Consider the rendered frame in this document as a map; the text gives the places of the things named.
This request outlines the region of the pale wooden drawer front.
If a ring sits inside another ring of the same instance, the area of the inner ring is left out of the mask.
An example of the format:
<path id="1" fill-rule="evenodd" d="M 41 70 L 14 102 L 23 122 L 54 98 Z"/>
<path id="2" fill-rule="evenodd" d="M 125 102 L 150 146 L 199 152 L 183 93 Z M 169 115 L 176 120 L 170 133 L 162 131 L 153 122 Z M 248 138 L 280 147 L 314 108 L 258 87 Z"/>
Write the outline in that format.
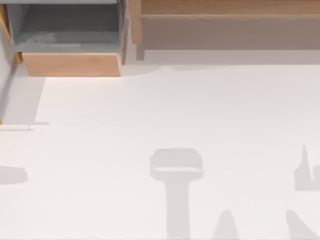
<path id="1" fill-rule="evenodd" d="M 119 53 L 24 52 L 22 58 L 33 77 L 119 77 Z"/>

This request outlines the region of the wooden open shelf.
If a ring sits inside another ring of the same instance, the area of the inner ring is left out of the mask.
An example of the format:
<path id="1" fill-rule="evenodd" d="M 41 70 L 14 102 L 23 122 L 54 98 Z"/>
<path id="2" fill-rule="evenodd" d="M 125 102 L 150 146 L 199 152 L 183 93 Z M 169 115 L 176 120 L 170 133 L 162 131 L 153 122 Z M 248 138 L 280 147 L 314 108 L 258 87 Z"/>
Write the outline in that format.
<path id="1" fill-rule="evenodd" d="M 128 0 L 145 51 L 320 50 L 320 0 Z"/>

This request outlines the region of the pulled-out grey drawer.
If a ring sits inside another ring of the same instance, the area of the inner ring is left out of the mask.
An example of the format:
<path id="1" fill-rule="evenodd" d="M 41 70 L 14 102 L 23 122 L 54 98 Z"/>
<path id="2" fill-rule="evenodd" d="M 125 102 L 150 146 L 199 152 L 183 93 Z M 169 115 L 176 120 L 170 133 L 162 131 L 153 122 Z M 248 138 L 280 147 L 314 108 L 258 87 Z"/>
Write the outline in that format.
<path id="1" fill-rule="evenodd" d="M 120 52 L 127 0 L 0 0 L 17 63 L 24 53 Z"/>

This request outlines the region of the wooden cupboard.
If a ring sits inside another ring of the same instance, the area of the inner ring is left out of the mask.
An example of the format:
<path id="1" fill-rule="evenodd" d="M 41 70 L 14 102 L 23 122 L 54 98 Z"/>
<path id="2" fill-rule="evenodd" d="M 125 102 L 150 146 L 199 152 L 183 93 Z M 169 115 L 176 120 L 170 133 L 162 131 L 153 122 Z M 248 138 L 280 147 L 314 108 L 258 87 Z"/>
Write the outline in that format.
<path id="1" fill-rule="evenodd" d="M 0 4 L 0 25 L 3 27 L 4 34 L 12 47 L 13 42 L 11 38 L 10 26 L 9 26 L 9 18 L 6 4 Z M 14 62 L 16 64 L 21 64 L 23 62 L 23 57 L 21 52 L 15 52 L 13 54 Z"/>

